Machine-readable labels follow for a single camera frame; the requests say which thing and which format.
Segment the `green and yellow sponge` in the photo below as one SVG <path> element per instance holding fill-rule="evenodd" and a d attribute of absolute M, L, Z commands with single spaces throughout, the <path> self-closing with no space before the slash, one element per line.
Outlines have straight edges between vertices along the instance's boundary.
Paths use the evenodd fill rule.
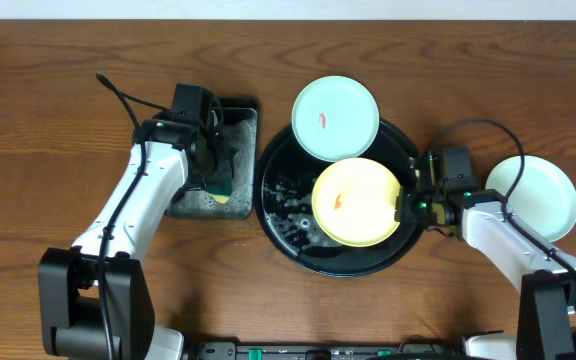
<path fill-rule="evenodd" d="M 232 196 L 233 186 L 231 180 L 207 184 L 204 191 L 219 204 L 226 204 Z"/>

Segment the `yellow plate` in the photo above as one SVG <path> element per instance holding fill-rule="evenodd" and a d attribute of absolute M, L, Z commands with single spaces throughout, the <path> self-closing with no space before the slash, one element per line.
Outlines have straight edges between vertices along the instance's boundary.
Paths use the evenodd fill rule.
<path fill-rule="evenodd" d="M 333 240 L 351 247 L 385 241 L 400 226 L 397 177 L 381 163 L 348 158 L 328 166 L 317 178 L 311 206 L 319 227 Z"/>

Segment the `mint green plate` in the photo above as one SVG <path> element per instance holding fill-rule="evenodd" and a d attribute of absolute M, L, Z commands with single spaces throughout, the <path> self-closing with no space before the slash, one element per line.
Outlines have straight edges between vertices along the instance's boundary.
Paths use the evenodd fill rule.
<path fill-rule="evenodd" d="M 536 156 L 524 160 L 524 171 L 509 205 L 547 241 L 558 241 L 576 223 L 576 189 L 555 164 Z"/>
<path fill-rule="evenodd" d="M 364 153 L 374 142 L 379 124 L 379 109 L 371 92 L 344 76 L 326 76 L 309 83 L 297 96 L 291 113 L 299 145 L 327 162 Z"/>

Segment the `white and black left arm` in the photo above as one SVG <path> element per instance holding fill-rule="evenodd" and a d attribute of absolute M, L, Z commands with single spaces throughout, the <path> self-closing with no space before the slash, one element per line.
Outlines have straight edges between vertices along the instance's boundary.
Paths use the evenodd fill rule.
<path fill-rule="evenodd" d="M 146 120 L 122 178 L 68 249 L 49 248 L 38 266 L 42 342 L 68 359 L 179 359 L 184 337 L 157 325 L 142 263 L 165 210 L 189 185 L 198 160 L 234 174 L 237 150 L 222 135 Z"/>

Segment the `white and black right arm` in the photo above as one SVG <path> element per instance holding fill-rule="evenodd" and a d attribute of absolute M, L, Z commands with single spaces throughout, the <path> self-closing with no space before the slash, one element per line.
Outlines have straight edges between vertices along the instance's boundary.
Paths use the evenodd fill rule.
<path fill-rule="evenodd" d="M 520 295 L 514 335 L 463 339 L 448 359 L 576 359 L 576 258 L 547 242 L 495 190 L 480 191 L 470 172 L 418 171 L 404 214 L 436 230 L 446 227 L 481 252 Z"/>

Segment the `black rectangular soapy water tray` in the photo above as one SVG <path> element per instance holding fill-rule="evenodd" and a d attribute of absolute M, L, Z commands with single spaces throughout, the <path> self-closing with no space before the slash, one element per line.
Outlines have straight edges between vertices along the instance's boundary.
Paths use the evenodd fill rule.
<path fill-rule="evenodd" d="M 252 98 L 220 98 L 224 124 L 219 135 L 232 148 L 233 161 L 216 163 L 216 177 L 225 169 L 231 175 L 230 195 L 225 203 L 215 198 L 217 186 L 208 183 L 195 162 L 188 161 L 189 178 L 167 207 L 165 214 L 173 218 L 204 218 L 245 220 L 252 211 L 253 183 L 257 152 L 258 105 Z"/>

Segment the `round black tray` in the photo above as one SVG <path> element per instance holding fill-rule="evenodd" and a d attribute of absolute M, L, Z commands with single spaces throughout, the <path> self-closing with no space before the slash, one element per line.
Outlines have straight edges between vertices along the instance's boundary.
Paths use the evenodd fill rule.
<path fill-rule="evenodd" d="M 374 142 L 362 156 L 384 165 L 399 180 L 404 194 L 402 221 L 376 245 L 346 246 L 325 234 L 311 207 L 315 182 L 330 164 L 306 152 L 292 127 L 286 126 L 270 141 L 255 170 L 253 200 L 260 225 L 283 255 L 313 272 L 357 277 L 381 271 L 406 255 L 424 232 L 412 201 L 417 184 L 412 165 L 418 155 L 399 128 L 380 121 Z"/>

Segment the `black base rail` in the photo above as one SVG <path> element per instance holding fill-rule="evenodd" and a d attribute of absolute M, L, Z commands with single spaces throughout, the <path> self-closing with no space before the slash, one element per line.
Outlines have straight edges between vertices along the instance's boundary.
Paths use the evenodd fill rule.
<path fill-rule="evenodd" d="M 263 344 L 213 341 L 187 346 L 183 360 L 514 359 L 516 337 L 479 333 L 454 343 L 419 335 L 398 344 Z"/>

